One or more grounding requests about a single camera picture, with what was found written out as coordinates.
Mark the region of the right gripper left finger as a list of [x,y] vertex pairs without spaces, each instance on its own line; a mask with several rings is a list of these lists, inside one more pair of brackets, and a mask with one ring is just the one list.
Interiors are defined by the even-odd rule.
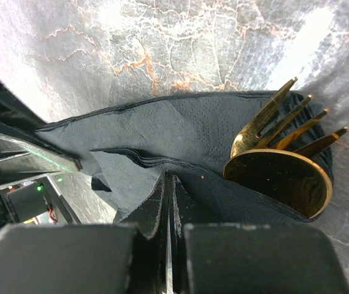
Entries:
[[166,180],[122,222],[83,225],[42,180],[1,192],[0,293],[162,293]]

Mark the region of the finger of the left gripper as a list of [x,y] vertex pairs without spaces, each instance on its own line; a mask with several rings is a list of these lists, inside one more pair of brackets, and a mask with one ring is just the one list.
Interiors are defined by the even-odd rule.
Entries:
[[0,82],[0,122],[32,132],[45,124],[30,108],[21,102]]
[[80,171],[77,159],[0,122],[0,189],[45,176]]

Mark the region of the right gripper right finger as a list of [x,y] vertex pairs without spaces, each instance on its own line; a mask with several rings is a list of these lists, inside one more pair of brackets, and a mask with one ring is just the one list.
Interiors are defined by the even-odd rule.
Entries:
[[171,176],[175,293],[349,293],[329,238],[308,225],[218,223]]

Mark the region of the black paper napkin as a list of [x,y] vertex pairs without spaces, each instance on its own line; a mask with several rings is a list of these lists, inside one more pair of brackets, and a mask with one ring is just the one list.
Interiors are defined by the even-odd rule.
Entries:
[[[261,91],[162,97],[50,123],[38,128],[36,135],[80,159],[82,171],[102,181],[110,189],[109,200],[123,211],[134,209],[161,172],[167,171],[220,222],[310,222],[318,216],[306,219],[274,199],[223,178],[235,136],[271,96],[270,91]],[[304,98],[289,92],[274,122]],[[276,141],[319,113],[310,101]],[[293,152],[323,134],[317,123],[286,150]],[[331,150],[320,152],[312,161],[333,183]]]

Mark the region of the gold spoon green handle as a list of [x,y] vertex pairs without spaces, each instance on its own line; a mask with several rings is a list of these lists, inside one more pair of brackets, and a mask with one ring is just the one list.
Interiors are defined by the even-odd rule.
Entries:
[[274,199],[309,220],[326,209],[333,194],[328,174],[311,159],[290,151],[242,152],[226,163],[223,178]]

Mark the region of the gold fork green handle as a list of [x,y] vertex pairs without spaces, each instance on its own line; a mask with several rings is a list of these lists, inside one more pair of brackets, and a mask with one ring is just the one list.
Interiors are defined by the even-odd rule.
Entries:
[[321,113],[297,128],[294,132],[285,136],[278,143],[274,144],[273,146],[269,146],[269,143],[275,139],[313,99],[313,96],[308,95],[298,105],[290,110],[287,115],[275,123],[267,132],[262,134],[261,132],[267,127],[269,121],[278,113],[279,106],[281,106],[286,95],[289,93],[295,82],[297,82],[297,77],[293,77],[287,81],[236,135],[231,146],[231,159],[252,150],[261,150],[282,153],[311,162],[314,156],[330,147],[349,131],[349,127],[345,126],[293,152],[287,151],[286,148],[289,147],[289,145],[296,141],[306,131],[310,130],[321,120],[321,118],[325,117],[329,113],[329,109],[324,109]]

